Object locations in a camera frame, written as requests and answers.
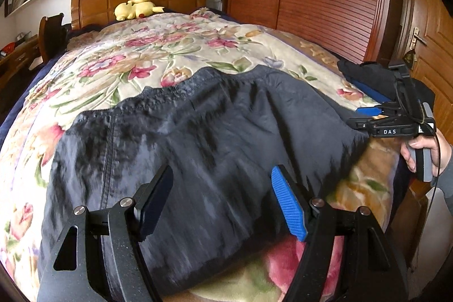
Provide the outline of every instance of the white floor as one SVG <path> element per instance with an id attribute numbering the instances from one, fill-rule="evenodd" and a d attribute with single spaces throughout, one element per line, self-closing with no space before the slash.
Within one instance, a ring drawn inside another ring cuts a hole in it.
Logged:
<path id="1" fill-rule="evenodd" d="M 428 193 L 431 201 L 433 190 Z M 423 231 L 418 249 L 408 271 L 409 297 L 420 294 L 424 286 L 434 278 L 453 244 L 453 216 L 450 214 L 443 193 L 436 190 L 433 206 Z"/>

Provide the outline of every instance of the red object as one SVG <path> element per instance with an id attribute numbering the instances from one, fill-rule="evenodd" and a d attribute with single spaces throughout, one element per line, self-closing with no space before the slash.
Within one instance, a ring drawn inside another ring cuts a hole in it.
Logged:
<path id="1" fill-rule="evenodd" d="M 16 43 L 9 43 L 7 46 L 5 46 L 3 49 L 2 49 L 2 52 L 5 52 L 6 55 L 8 54 L 11 54 L 15 48 L 15 45 Z"/>

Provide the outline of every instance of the metal screw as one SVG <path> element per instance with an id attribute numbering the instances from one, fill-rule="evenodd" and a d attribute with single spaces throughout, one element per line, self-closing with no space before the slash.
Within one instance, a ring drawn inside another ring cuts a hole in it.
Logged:
<path id="1" fill-rule="evenodd" d="M 371 214 L 371 210 L 369 207 L 366 207 L 366 206 L 360 206 L 359 208 L 359 212 L 360 214 L 364 215 L 364 216 L 368 216 Z"/>
<path id="2" fill-rule="evenodd" d="M 74 214 L 75 215 L 82 215 L 83 213 L 85 212 L 85 207 L 84 206 L 77 206 L 75 209 L 74 209 Z"/>
<path id="3" fill-rule="evenodd" d="M 119 204 L 121 205 L 121 207 L 128 207 L 131 206 L 133 202 L 134 200 L 132 200 L 130 197 L 125 197 L 119 202 Z"/>
<path id="4" fill-rule="evenodd" d="M 323 199 L 320 199 L 319 197 L 312 198 L 312 204 L 314 207 L 323 207 L 326 203 L 324 202 Z"/>

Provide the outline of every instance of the stuffed animal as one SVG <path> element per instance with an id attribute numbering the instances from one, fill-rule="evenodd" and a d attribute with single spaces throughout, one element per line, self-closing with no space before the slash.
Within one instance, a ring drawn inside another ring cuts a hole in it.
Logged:
<path id="1" fill-rule="evenodd" d="M 156 7 L 150 0 L 132 0 L 116 6 L 114 13 L 117 21 L 124 21 L 148 17 L 153 13 L 162 13 L 163 11 L 163 7 Z"/>

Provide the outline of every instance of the floral blanket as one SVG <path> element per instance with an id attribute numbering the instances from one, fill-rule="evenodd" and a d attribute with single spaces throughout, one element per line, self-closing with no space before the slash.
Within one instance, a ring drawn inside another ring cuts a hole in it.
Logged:
<path id="1" fill-rule="evenodd" d="M 351 86 L 337 59 L 291 34 L 239 25 L 200 9 L 125 21 L 71 39 L 67 53 L 33 87 L 0 151 L 0 259 L 22 292 L 35 301 L 38 249 L 52 157 L 76 115 L 110 108 L 145 86 L 172 86 L 211 66 L 241 73 L 268 65 L 304 80 L 340 105 L 355 110 L 376 103 Z M 372 139 L 348 178 L 327 200 L 355 211 L 366 205 L 385 228 L 392 205 L 398 145 Z M 343 239 L 335 241 L 324 295 L 332 294 Z M 281 300 L 304 244 L 289 237 L 233 270 L 166 301 Z"/>

